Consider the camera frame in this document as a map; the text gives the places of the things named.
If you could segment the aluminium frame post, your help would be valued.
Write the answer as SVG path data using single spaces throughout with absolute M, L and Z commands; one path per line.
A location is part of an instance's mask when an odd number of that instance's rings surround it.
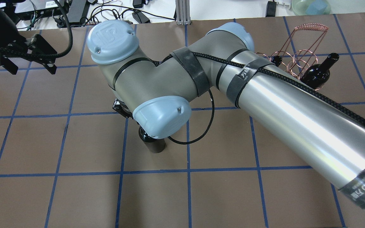
M 176 3 L 176 24 L 177 25 L 191 25 L 190 16 L 190 1 L 189 0 L 175 0 Z

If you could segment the green glass plate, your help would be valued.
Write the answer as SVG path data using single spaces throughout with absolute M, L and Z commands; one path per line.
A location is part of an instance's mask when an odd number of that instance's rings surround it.
M 327 15 L 331 12 L 327 0 L 292 0 L 291 9 L 297 16 Z

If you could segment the dark wine bottle front basket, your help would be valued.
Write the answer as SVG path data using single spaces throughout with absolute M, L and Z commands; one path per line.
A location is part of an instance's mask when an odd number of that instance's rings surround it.
M 282 64 L 281 56 L 271 56 L 270 61 L 276 66 L 279 67 Z

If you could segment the dark wine bottle basket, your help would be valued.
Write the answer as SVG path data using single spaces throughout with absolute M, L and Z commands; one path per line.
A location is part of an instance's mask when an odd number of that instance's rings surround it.
M 330 53 L 321 64 L 310 66 L 300 78 L 300 81 L 314 90 L 320 89 L 329 80 L 330 68 L 339 58 L 338 53 Z
M 279 67 L 282 64 L 281 56 L 271 56 L 270 61 L 276 66 Z

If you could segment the black power brick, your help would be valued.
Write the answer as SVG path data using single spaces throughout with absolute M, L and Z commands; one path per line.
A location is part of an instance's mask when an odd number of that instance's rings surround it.
M 90 3 L 87 0 L 71 0 L 67 18 L 69 24 L 81 25 L 87 19 L 87 12 L 90 8 Z

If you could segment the black power adapter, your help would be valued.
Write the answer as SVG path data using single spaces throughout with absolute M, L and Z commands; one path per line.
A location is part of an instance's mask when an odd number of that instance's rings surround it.
M 151 23 L 150 19 L 140 11 L 134 11 L 132 17 L 140 24 Z

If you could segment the dark wine bottle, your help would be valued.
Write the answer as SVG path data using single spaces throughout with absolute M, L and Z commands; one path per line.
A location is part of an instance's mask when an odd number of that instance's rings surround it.
M 152 138 L 141 126 L 139 126 L 138 135 L 148 150 L 152 153 L 160 153 L 166 148 L 165 139 Z

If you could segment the blue sponge block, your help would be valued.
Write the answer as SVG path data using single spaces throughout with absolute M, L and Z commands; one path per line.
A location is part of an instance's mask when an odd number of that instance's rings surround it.
M 307 15 L 323 15 L 328 7 L 325 0 L 313 0 L 306 9 Z

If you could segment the dark wine bottle rear basket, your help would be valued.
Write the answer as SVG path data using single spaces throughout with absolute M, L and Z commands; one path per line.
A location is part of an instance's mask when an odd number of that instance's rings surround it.
M 320 89 L 329 80 L 330 68 L 339 58 L 338 53 L 330 53 L 321 64 L 310 66 L 300 78 L 300 81 L 314 90 Z

